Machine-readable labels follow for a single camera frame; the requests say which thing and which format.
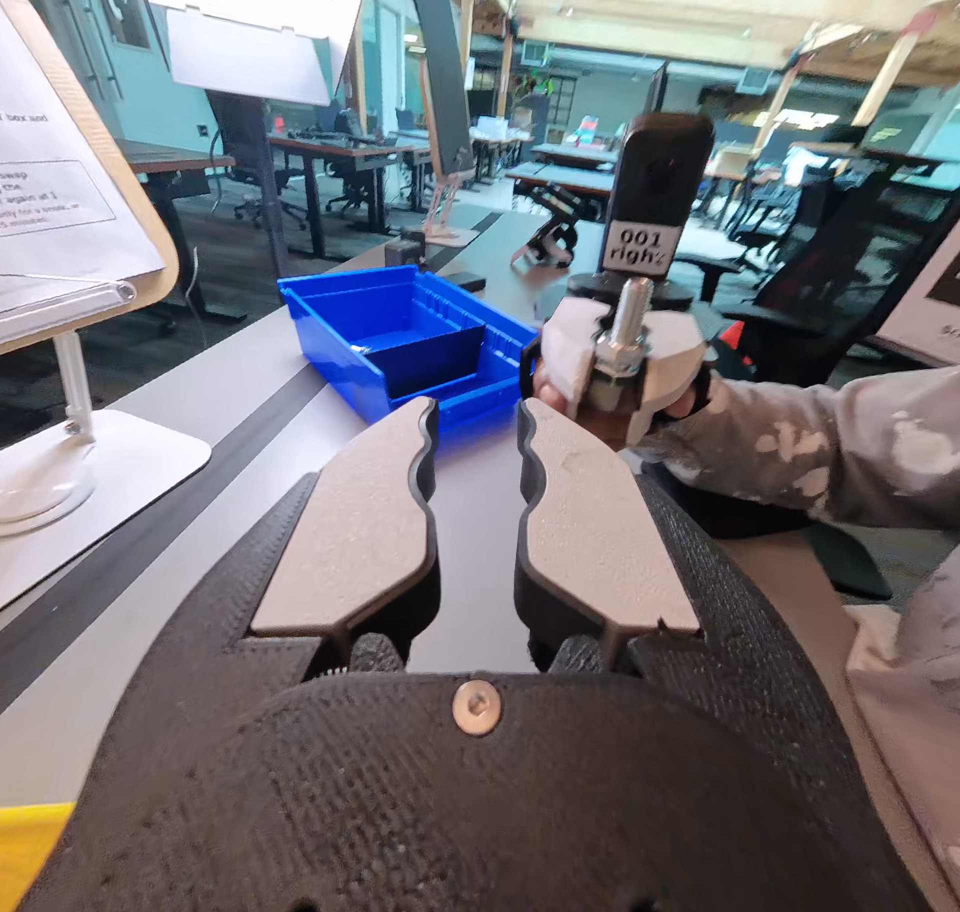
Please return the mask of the dark office desk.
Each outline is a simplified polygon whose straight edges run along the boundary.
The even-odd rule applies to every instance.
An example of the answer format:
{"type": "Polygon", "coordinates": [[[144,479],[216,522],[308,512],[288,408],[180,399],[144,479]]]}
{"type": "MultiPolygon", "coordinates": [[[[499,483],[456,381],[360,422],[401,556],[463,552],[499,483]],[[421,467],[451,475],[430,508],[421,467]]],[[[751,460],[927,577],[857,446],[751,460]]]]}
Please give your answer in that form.
{"type": "Polygon", "coordinates": [[[306,196],[306,223],[310,249],[306,256],[326,259],[327,244],[322,224],[317,178],[320,166],[332,167],[334,177],[345,184],[347,191],[359,193],[359,202],[366,206],[366,222],[361,227],[370,233],[387,235],[388,204],[386,171],[391,166],[407,166],[411,174],[411,209],[424,214],[426,174],[430,167],[429,152],[409,143],[382,146],[368,141],[348,138],[324,137],[321,139],[292,138],[270,135],[270,145],[283,153],[285,161],[297,158],[302,165],[306,196]]]}

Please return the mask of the black panel on wooden stand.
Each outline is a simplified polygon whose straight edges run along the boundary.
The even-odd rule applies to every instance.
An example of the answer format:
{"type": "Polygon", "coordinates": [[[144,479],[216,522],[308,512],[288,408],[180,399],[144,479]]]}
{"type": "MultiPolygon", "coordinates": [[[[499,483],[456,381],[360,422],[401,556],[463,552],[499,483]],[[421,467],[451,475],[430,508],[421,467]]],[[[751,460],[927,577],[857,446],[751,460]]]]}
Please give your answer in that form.
{"type": "Polygon", "coordinates": [[[423,223],[426,244],[463,248],[477,232],[450,222],[464,180],[474,175],[464,73],[450,0],[413,0],[425,47],[420,85],[435,190],[423,223]]]}

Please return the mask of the black office chair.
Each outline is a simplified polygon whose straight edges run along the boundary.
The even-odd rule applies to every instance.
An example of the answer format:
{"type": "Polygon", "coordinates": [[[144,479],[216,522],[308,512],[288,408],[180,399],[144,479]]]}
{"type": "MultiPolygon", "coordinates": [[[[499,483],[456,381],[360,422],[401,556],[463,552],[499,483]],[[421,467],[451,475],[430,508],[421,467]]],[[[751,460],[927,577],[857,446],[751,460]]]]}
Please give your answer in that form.
{"type": "Polygon", "coordinates": [[[825,383],[849,349],[879,329],[958,220],[958,178],[939,166],[873,161],[807,182],[755,296],[717,310],[742,325],[726,377],[807,388],[825,383]]]}

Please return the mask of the white marker sign board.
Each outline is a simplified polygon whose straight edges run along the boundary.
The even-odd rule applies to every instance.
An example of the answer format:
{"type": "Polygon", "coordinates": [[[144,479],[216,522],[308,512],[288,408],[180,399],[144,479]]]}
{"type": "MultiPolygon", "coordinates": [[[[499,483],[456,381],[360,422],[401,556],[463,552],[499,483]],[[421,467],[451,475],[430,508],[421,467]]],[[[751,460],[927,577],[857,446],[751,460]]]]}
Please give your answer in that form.
{"type": "Polygon", "coordinates": [[[873,338],[924,363],[959,364],[958,224],[873,338]]]}

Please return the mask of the silver hex bolt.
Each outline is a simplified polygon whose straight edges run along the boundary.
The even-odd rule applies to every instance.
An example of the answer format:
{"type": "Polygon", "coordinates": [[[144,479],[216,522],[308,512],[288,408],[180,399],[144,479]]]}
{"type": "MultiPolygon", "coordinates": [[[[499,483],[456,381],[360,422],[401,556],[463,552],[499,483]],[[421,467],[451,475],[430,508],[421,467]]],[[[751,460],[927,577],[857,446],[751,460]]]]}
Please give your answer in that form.
{"type": "MultiPolygon", "coordinates": [[[[653,290],[654,283],[649,278],[635,277],[626,282],[621,290],[609,327],[606,331],[600,333],[597,339],[603,333],[610,331],[619,342],[634,342],[643,331],[645,341],[648,343],[645,318],[651,308],[653,290]]],[[[611,381],[605,376],[593,372],[586,391],[588,404],[599,411],[612,413],[624,398],[635,398],[638,389],[643,384],[645,363],[646,359],[639,375],[627,381],[611,381]]]]}

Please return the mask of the small black box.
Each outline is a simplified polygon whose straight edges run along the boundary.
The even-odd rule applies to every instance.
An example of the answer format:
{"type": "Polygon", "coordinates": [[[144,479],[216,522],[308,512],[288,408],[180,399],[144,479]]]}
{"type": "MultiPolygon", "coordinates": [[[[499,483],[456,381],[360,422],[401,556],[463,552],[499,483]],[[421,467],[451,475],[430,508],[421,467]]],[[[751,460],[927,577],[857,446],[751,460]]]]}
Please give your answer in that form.
{"type": "Polygon", "coordinates": [[[385,268],[411,266],[421,269],[426,263],[426,247],[426,234],[422,229],[402,229],[398,237],[384,244],[383,266],[385,268]]]}

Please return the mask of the silver hex nut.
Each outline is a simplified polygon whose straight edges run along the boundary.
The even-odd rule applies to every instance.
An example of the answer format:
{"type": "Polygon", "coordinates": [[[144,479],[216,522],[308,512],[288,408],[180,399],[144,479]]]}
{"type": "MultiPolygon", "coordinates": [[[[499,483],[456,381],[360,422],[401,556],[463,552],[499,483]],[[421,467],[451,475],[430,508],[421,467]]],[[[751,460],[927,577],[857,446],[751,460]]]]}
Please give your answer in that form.
{"type": "Polygon", "coordinates": [[[592,369],[611,381],[627,381],[640,374],[649,351],[642,331],[634,342],[619,342],[607,331],[594,342],[592,369]]]}

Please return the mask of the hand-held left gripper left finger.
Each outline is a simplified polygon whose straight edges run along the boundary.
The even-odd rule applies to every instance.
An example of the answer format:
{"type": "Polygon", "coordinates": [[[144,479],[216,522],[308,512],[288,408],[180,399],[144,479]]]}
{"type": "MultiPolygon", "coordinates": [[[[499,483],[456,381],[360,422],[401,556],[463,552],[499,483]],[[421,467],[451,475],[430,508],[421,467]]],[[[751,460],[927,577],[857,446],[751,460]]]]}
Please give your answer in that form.
{"type": "Polygon", "coordinates": [[[347,650],[380,632],[409,650],[439,613],[439,405],[419,396],[352,439],[320,470],[249,630],[318,636],[347,650]]]}

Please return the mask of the person's grey printed sweatshirt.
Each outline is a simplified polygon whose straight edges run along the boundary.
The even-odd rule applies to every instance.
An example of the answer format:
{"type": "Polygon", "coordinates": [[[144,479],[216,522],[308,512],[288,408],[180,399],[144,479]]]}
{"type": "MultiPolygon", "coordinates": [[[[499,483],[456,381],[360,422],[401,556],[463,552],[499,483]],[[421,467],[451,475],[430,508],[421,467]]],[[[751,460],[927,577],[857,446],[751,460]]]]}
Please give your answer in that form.
{"type": "Polygon", "coordinates": [[[959,894],[959,551],[910,598],[846,606],[846,677],[907,810],[959,894]]]}

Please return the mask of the yellow plastic bin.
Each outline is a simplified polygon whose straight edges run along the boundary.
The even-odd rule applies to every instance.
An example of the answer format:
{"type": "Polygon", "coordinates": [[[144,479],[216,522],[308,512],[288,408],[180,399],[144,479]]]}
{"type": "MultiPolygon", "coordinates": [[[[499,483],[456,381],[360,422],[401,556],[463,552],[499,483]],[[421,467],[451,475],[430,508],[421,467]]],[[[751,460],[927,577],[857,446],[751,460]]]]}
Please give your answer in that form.
{"type": "Polygon", "coordinates": [[[75,802],[1,808],[1,910],[13,911],[61,837],[75,802]]]}

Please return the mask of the wooden document stand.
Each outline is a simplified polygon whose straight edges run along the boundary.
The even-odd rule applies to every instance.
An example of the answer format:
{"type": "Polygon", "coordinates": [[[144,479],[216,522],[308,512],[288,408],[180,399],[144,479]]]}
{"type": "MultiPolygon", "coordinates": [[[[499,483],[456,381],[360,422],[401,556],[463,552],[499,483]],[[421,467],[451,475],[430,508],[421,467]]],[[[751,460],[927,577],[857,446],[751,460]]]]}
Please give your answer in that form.
{"type": "Polygon", "coordinates": [[[198,438],[96,410],[79,331],[178,279],[174,243],[29,0],[1,2],[1,352],[52,340],[65,419],[2,447],[7,607],[203,468],[198,438]]]}

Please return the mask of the person's right hand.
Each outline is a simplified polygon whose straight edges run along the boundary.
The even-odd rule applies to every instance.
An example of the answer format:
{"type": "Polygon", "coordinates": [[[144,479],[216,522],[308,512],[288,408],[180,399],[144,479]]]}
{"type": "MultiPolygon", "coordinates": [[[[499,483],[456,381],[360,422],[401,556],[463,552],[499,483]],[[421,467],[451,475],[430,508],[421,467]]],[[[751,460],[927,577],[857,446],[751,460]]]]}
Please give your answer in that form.
{"type": "MultiPolygon", "coordinates": [[[[710,387],[713,378],[713,369],[709,364],[702,365],[697,377],[693,379],[680,397],[669,406],[654,414],[647,430],[653,434],[660,429],[680,422],[701,411],[710,400],[710,387]]],[[[546,373],[544,361],[539,361],[533,374],[534,397],[543,401],[555,411],[570,415],[570,405],[562,393],[550,382],[546,373]]],[[[628,446],[628,433],[632,416],[637,409],[633,398],[628,397],[625,403],[617,406],[612,413],[594,409],[589,405],[579,405],[574,415],[574,421],[599,438],[615,451],[621,451],[628,446]]]]}

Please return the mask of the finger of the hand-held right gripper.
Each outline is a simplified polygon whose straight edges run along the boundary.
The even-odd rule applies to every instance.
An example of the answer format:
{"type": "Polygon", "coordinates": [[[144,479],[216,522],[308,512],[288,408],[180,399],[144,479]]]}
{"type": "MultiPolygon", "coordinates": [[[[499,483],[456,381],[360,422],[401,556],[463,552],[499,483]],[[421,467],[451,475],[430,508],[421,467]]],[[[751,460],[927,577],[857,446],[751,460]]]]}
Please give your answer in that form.
{"type": "Polygon", "coordinates": [[[602,302],[563,298],[541,332],[541,390],[551,390],[547,404],[575,419],[594,373],[596,340],[601,331],[602,302]]]}
{"type": "Polygon", "coordinates": [[[650,312],[644,327],[646,355],[626,434],[627,448],[638,446],[655,415],[683,396],[700,373],[707,351],[699,324],[689,313],[650,312]]]}

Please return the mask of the person's right forearm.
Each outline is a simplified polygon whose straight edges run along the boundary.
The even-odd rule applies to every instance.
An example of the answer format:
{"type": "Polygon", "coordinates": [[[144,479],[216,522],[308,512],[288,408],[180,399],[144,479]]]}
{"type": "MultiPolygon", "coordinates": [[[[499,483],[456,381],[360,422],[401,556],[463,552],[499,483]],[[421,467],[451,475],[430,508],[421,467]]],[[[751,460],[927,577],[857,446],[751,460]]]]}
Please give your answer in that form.
{"type": "Polygon", "coordinates": [[[636,446],[699,489],[880,528],[958,533],[959,368],[839,390],[711,379],[708,400],[636,446]]]}

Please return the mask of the black folding stand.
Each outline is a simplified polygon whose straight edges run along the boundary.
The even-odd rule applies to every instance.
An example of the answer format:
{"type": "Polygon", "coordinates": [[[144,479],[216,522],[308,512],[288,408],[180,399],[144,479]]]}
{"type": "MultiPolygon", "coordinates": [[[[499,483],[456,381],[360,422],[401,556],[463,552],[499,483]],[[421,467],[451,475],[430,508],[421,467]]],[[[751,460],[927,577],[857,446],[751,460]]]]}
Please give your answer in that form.
{"type": "Polygon", "coordinates": [[[522,183],[520,193],[546,209],[547,218],[528,242],[513,254],[510,266],[552,266],[567,270],[579,240],[576,225],[584,216],[585,200],[556,183],[522,183]]]}

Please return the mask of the white studio light panel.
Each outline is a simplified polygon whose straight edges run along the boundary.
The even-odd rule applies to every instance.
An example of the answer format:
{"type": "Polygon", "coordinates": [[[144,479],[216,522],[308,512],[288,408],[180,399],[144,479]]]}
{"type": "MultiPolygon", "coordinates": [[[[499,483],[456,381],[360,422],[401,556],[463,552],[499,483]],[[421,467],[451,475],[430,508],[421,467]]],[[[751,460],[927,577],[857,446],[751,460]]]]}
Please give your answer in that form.
{"type": "Polygon", "coordinates": [[[266,126],[271,101],[328,106],[339,87],[362,0],[142,0],[162,9],[175,83],[203,90],[222,138],[260,180],[277,278],[288,275],[282,206],[266,126]]]}

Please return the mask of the blue plastic bin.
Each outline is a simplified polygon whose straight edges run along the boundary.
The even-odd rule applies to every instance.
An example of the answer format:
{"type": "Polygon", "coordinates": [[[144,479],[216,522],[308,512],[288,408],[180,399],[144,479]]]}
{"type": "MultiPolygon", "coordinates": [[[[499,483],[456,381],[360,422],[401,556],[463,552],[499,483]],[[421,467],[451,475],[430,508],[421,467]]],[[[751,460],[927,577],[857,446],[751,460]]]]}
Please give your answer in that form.
{"type": "Polygon", "coordinates": [[[368,424],[427,397],[464,438],[508,420],[532,376],[536,329],[414,266],[278,284],[307,361],[368,424]]]}

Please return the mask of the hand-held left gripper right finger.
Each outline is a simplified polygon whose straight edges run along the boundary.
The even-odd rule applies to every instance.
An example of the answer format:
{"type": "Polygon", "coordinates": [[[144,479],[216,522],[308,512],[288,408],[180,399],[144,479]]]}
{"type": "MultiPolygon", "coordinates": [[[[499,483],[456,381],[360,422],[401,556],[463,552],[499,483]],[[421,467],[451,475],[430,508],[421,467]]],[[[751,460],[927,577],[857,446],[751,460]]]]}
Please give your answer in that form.
{"type": "Polygon", "coordinates": [[[517,412],[521,495],[513,601],[531,642],[558,651],[571,636],[603,654],[663,633],[701,637],[694,610],[629,465],[543,401],[517,412]]]}

